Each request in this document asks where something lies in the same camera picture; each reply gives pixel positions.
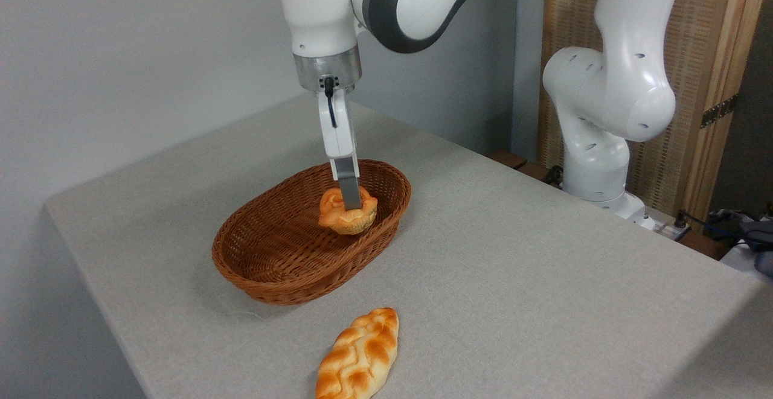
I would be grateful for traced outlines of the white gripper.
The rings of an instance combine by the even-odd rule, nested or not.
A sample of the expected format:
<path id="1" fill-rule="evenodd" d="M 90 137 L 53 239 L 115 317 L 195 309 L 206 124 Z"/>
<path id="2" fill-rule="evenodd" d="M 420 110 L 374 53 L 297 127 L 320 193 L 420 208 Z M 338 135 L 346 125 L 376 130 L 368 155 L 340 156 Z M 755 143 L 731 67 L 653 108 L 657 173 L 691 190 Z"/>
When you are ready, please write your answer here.
<path id="1" fill-rule="evenodd" d="M 361 209 L 356 140 L 345 90 L 334 90 L 331 97 L 324 91 L 318 93 L 318 116 L 325 153 L 332 160 L 332 176 L 341 190 L 344 208 Z"/>

